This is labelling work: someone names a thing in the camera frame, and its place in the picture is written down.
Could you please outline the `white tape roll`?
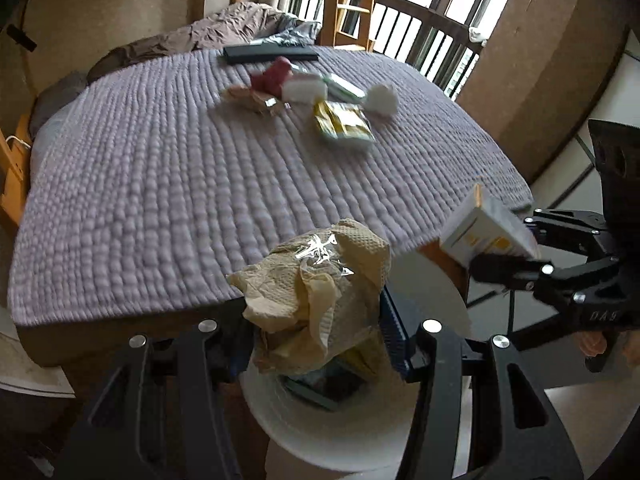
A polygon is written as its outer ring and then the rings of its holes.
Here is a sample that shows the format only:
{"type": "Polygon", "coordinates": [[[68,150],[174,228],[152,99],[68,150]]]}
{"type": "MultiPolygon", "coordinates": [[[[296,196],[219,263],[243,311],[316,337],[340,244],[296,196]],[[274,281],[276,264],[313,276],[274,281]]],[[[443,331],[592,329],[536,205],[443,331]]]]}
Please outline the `white tape roll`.
{"type": "Polygon", "coordinates": [[[314,105],[326,100],[328,87],[318,75],[293,74],[282,84],[281,96],[287,103],[314,105]]]}

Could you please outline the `lavender quilted bed cover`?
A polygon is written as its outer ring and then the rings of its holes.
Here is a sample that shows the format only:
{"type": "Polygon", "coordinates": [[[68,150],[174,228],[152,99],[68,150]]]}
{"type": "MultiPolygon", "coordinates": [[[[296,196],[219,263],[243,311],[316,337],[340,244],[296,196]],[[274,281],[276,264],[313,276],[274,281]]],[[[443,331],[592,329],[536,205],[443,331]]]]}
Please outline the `lavender quilted bed cover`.
{"type": "Polygon", "coordinates": [[[476,184],[533,203],[495,140],[415,68],[319,48],[311,73],[391,86],[370,148],[323,140],[312,110],[265,116],[224,97],[253,65],[215,50],[107,75],[70,106],[32,181],[8,308],[21,327],[191,310],[232,299],[228,276],[273,247],[352,218],[396,255],[439,236],[476,184]]]}

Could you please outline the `yellow snack packet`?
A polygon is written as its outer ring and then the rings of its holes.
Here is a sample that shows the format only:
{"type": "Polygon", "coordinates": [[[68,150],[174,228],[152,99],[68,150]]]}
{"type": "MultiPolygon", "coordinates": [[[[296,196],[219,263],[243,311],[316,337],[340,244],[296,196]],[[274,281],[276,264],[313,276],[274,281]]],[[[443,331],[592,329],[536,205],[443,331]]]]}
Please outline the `yellow snack packet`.
{"type": "Polygon", "coordinates": [[[318,101],[312,111],[314,124],[323,139],[351,146],[375,144],[369,119],[359,105],[318,101]]]}

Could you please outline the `small white yellow carton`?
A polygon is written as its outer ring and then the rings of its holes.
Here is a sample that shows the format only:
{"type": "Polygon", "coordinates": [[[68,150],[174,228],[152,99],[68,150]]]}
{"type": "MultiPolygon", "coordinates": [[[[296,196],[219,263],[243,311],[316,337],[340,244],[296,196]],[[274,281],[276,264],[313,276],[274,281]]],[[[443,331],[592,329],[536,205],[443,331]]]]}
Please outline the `small white yellow carton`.
{"type": "Polygon", "coordinates": [[[448,217],[439,247],[466,268],[483,254],[540,257],[538,243],[524,221],[479,183],[448,217]]]}

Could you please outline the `wooden bunk ladder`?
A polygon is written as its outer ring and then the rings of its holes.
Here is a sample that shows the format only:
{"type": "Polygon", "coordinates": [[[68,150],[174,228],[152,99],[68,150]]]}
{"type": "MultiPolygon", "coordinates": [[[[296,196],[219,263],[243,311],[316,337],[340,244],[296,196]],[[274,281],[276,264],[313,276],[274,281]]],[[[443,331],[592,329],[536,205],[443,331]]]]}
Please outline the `wooden bunk ladder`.
{"type": "Polygon", "coordinates": [[[371,52],[374,0],[323,0],[320,46],[371,52]]]}

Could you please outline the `white plastic bag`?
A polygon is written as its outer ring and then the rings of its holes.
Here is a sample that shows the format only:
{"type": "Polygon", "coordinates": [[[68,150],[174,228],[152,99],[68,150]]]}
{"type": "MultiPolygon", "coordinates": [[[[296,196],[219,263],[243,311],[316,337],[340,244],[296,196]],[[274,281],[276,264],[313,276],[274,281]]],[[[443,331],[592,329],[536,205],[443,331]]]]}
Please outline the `white plastic bag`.
{"type": "Polygon", "coordinates": [[[398,112],[398,96],[388,84],[375,84],[367,90],[361,106],[366,112],[375,115],[394,116],[398,112]]]}

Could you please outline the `white round trash bin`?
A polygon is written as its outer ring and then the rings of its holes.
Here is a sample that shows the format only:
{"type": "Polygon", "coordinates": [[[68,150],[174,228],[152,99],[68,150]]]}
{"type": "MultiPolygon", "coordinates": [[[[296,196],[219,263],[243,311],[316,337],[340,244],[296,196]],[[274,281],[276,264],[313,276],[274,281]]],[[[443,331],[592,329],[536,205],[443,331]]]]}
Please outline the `white round trash bin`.
{"type": "MultiPolygon", "coordinates": [[[[444,266],[418,252],[394,259],[388,286],[458,335],[472,335],[463,297],[444,266]]],[[[335,412],[286,391],[251,365],[240,379],[250,412],[270,437],[268,479],[390,479],[407,443],[418,387],[407,385],[384,356],[378,381],[335,412]]]]}

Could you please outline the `black balcony railing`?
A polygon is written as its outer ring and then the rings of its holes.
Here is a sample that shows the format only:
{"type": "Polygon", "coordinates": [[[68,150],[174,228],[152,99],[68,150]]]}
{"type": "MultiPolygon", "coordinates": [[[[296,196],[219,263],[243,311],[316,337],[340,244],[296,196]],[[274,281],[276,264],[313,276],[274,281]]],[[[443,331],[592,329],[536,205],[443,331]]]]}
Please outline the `black balcony railing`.
{"type": "MultiPolygon", "coordinates": [[[[288,12],[321,21],[324,0],[290,0],[288,12]]],[[[357,35],[360,16],[346,10],[340,32],[357,35]]],[[[409,0],[374,0],[369,39],[373,52],[416,68],[453,101],[480,58],[483,41],[469,27],[409,0]]]]}

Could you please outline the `grey crumpled clothing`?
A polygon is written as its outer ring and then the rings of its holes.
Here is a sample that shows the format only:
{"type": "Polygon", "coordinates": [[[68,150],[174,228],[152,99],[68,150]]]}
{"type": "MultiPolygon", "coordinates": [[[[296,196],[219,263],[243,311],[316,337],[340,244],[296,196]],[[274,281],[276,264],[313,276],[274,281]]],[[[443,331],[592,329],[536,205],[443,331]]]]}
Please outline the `grey crumpled clothing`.
{"type": "Polygon", "coordinates": [[[251,44],[276,44],[281,47],[312,46],[320,34],[318,21],[301,20],[294,14],[281,14],[273,24],[258,32],[251,44]]]}

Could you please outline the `black flat case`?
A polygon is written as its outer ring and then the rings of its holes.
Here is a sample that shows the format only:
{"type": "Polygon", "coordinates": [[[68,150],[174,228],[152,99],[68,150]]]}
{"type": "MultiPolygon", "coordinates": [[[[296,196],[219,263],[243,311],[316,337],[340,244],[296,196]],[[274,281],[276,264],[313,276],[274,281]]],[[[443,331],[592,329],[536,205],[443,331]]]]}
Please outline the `black flat case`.
{"type": "Polygon", "coordinates": [[[279,46],[278,44],[242,44],[222,49],[222,56],[229,65],[252,64],[275,61],[277,58],[287,58],[293,61],[318,61],[319,55],[311,47],[279,46]]]}

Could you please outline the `grey pillow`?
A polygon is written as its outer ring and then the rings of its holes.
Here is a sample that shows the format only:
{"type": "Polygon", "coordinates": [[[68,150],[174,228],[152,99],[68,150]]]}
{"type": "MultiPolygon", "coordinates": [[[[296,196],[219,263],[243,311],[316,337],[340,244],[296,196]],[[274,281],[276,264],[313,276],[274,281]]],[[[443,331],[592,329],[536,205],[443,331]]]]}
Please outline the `grey pillow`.
{"type": "Polygon", "coordinates": [[[74,70],[51,84],[36,97],[29,119],[29,134],[32,138],[38,130],[64,106],[73,102],[87,87],[87,75],[74,70]]]}

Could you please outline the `wooden bed frame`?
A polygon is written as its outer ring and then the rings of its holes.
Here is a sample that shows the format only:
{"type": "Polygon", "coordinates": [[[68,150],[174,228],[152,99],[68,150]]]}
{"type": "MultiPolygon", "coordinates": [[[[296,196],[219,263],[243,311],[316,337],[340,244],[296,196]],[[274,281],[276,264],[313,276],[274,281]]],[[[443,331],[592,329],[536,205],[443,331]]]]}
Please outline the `wooden bed frame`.
{"type": "Polygon", "coordinates": [[[30,185],[29,114],[18,120],[13,136],[1,135],[1,226],[16,237],[24,214],[30,185]]]}

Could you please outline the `brown rumpled duvet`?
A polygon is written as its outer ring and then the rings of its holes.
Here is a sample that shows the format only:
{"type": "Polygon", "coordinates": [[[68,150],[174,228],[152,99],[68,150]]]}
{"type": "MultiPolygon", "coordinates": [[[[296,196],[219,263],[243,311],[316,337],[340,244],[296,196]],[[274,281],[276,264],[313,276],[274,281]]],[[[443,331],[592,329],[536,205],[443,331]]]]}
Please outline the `brown rumpled duvet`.
{"type": "Polygon", "coordinates": [[[225,46],[248,44],[294,28],[300,21],[265,3],[237,2],[171,32],[142,38],[107,53],[88,71],[87,82],[131,65],[199,50],[219,50],[225,46]]]}

